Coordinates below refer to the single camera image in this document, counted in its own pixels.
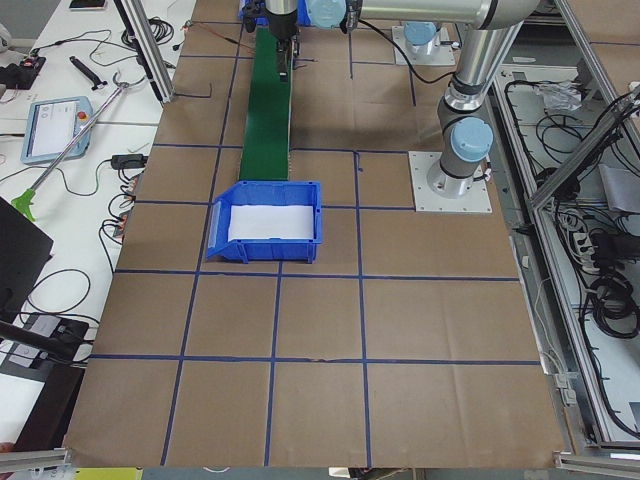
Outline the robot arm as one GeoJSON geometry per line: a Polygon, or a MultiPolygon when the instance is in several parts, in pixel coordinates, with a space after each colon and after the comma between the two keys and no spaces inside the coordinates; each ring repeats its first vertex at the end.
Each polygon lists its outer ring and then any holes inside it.
{"type": "Polygon", "coordinates": [[[289,80],[292,61],[299,54],[299,27],[338,28],[349,34],[364,25],[389,41],[409,67],[412,60],[428,55],[440,41],[440,27],[432,22],[408,21],[401,26],[402,43],[396,42],[374,25],[362,20],[361,1],[247,1],[242,7],[244,28],[251,32],[260,19],[266,21],[269,33],[276,41],[276,68],[279,78],[289,80]]]}
{"type": "Polygon", "coordinates": [[[526,0],[308,1],[306,8],[311,24],[320,28],[342,25],[349,30],[369,19],[468,26],[457,69],[438,106],[443,153],[427,174],[436,194],[457,199],[471,188],[493,143],[492,128],[480,118],[488,86],[537,5],[526,0]]]}

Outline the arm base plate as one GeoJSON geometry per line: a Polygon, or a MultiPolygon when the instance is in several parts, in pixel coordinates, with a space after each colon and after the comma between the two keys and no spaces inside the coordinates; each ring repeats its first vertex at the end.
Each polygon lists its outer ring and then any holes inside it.
{"type": "Polygon", "coordinates": [[[394,49],[396,65],[407,65],[404,53],[412,65],[455,66],[453,46],[448,29],[429,22],[409,22],[392,27],[392,38],[401,48],[394,49]]]}
{"type": "Polygon", "coordinates": [[[440,152],[409,151],[415,210],[419,213],[490,214],[488,188],[481,168],[468,179],[447,176],[440,152]]]}

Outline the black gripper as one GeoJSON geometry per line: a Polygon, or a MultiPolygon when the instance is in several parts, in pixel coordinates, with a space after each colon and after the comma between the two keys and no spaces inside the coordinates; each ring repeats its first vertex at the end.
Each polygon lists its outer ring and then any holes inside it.
{"type": "Polygon", "coordinates": [[[281,81],[288,81],[292,68],[293,40],[298,34],[298,1],[265,0],[266,18],[276,43],[276,67],[281,81]]]}

